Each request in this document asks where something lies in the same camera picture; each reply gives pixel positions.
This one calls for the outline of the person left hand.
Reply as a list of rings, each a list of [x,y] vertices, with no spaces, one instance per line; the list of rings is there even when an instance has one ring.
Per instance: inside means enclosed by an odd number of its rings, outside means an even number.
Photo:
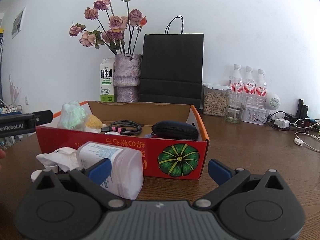
[[[6,156],[6,153],[2,149],[0,149],[0,159],[4,159],[5,156]]]

